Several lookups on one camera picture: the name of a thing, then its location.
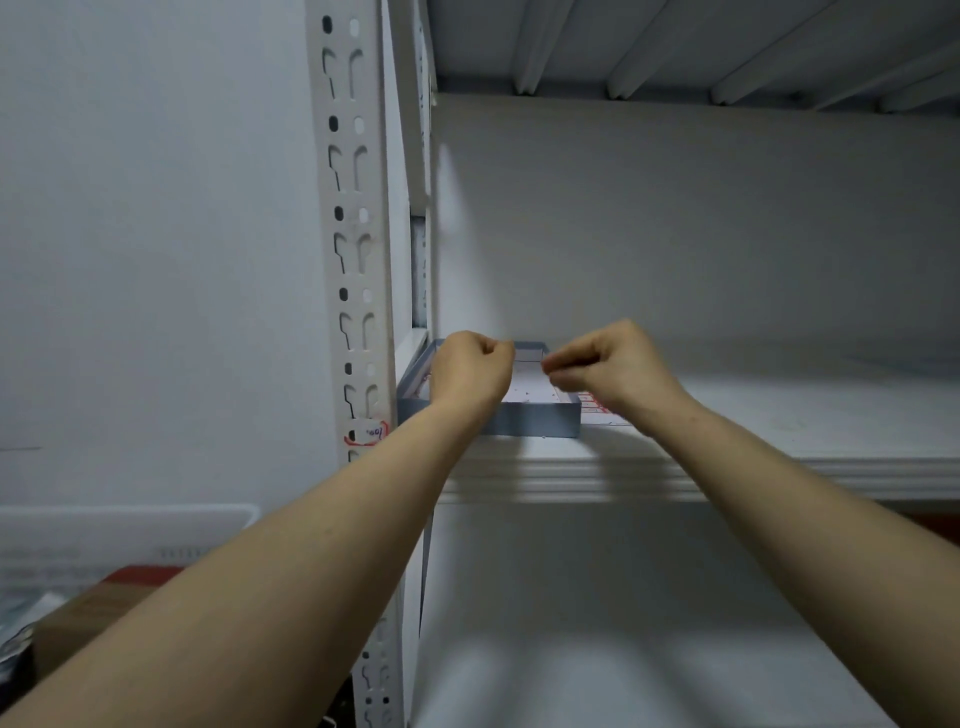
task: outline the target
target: red object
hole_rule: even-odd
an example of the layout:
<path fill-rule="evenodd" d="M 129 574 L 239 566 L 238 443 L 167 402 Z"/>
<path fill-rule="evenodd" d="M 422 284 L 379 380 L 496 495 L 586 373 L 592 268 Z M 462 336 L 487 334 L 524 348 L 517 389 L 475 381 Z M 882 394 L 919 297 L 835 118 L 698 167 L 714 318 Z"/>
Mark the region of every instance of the red object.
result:
<path fill-rule="evenodd" d="M 161 587 L 183 571 L 183 567 L 124 567 L 104 581 L 110 584 L 138 584 L 142 587 Z"/>

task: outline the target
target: person's right hand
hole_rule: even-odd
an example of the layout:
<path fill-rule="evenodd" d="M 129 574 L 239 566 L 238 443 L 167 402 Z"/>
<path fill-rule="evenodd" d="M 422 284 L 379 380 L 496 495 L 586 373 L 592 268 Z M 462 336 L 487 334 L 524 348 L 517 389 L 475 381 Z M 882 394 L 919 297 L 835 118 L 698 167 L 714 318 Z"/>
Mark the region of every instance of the person's right hand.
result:
<path fill-rule="evenodd" d="M 544 357 L 542 367 L 558 389 L 592 393 L 645 434 L 658 416 L 695 403 L 650 337 L 626 319 L 574 339 Z"/>

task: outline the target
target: hand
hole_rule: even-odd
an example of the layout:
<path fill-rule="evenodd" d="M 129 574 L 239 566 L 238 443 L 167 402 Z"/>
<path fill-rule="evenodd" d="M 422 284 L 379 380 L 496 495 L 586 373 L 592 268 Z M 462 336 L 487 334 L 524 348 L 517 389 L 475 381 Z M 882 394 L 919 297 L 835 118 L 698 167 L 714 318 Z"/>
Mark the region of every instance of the hand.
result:
<path fill-rule="evenodd" d="M 510 389 L 514 342 L 472 331 L 446 337 L 430 366 L 430 400 L 478 406 L 489 417 Z"/>
<path fill-rule="evenodd" d="M 695 400 L 670 374 L 653 341 L 623 320 L 574 339 L 542 362 L 565 392 L 591 392 L 601 404 L 651 434 L 658 415 Z"/>

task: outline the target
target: plastic basket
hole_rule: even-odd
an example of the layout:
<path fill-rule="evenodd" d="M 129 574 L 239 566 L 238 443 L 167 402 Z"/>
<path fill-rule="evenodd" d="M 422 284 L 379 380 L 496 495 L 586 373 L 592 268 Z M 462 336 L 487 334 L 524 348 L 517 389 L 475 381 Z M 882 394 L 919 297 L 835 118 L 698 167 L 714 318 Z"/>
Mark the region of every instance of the plastic basket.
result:
<path fill-rule="evenodd" d="M 259 517 L 248 504 L 0 506 L 0 592 L 71 596 L 129 564 L 187 566 Z"/>

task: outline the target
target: open box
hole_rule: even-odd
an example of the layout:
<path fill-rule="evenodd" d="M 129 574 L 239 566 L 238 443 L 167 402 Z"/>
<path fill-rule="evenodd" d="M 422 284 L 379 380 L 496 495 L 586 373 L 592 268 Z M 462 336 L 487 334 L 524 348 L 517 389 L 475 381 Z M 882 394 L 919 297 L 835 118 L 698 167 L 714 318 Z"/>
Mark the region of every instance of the open box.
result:
<path fill-rule="evenodd" d="M 396 419 L 409 420 L 430 403 L 430 364 L 443 339 L 431 342 L 396 388 Z M 485 435 L 579 437 L 580 399 L 554 387 L 540 369 L 549 352 L 540 341 L 515 342 L 510 391 L 484 426 Z"/>

